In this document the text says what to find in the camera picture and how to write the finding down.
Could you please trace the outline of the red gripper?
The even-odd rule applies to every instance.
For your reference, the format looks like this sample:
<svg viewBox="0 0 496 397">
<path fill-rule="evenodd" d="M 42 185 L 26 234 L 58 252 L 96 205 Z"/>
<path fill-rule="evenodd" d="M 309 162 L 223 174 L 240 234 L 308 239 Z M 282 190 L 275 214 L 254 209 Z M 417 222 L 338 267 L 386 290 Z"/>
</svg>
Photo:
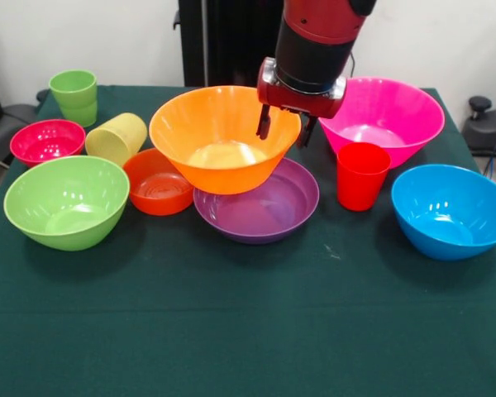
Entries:
<svg viewBox="0 0 496 397">
<path fill-rule="evenodd" d="M 270 106 L 304 112 L 309 116 L 300 129 L 296 146 L 307 147 L 312 130 L 317 124 L 317 117 L 332 118 L 340 109 L 346 95 L 347 79 L 343 76 L 339 77 L 325 93 L 303 93 L 282 83 L 277 77 L 276 70 L 276 61 L 271 57 L 266 57 L 260 66 L 257 95 L 264 105 L 261 108 L 256 135 L 261 140 L 265 140 L 269 134 Z"/>
</svg>

